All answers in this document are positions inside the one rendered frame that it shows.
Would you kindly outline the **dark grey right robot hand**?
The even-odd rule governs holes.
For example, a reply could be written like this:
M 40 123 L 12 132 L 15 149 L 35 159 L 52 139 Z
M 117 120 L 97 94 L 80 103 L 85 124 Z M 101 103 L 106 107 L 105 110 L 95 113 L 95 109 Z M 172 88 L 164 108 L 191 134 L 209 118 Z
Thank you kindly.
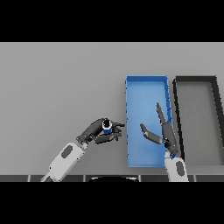
M 157 115 L 161 124 L 162 136 L 149 131 L 146 126 L 141 123 L 140 128 L 143 132 L 143 136 L 155 144 L 163 144 L 172 156 L 176 156 L 179 153 L 179 149 L 177 146 L 175 132 L 171 124 L 165 120 L 165 115 L 159 103 L 156 104 L 156 107 Z

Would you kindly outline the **dark grey bin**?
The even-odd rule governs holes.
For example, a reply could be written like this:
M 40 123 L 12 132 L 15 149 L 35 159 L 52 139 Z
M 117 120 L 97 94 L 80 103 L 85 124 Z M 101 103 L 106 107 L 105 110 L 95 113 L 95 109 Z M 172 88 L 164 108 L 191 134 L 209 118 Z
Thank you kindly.
M 187 165 L 224 165 L 224 113 L 217 77 L 172 82 L 181 156 Z

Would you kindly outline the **blue bin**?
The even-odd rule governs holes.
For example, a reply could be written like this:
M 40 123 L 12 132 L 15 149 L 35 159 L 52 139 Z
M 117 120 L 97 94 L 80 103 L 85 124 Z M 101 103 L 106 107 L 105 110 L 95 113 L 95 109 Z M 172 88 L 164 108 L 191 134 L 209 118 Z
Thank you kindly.
M 126 135 L 128 167 L 164 167 L 163 144 L 156 144 L 144 137 L 140 124 L 162 136 L 157 112 L 161 106 L 164 118 L 172 123 L 172 107 L 167 75 L 127 75 L 126 80 Z

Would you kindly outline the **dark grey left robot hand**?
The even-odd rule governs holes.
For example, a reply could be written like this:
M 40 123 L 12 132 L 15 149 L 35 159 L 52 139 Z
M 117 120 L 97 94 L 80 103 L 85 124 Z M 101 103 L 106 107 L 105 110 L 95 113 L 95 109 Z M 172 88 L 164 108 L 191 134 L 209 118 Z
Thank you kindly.
M 79 136 L 76 137 L 76 140 L 79 144 L 89 144 L 91 141 L 94 141 L 96 144 L 103 144 L 106 142 L 111 142 L 114 139 L 122 135 L 120 127 L 124 127 L 124 124 L 119 122 L 112 122 L 112 133 L 108 135 L 103 134 L 102 122 L 105 118 L 99 118 L 96 121 L 92 122 Z

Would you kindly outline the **blue pipe with pale ring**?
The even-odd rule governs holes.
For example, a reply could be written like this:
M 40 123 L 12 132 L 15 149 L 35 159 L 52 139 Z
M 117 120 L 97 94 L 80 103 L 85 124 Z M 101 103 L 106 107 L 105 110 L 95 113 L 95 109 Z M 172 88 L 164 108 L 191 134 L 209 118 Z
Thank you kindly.
M 102 122 L 103 134 L 108 135 L 112 133 L 112 122 L 105 118 Z

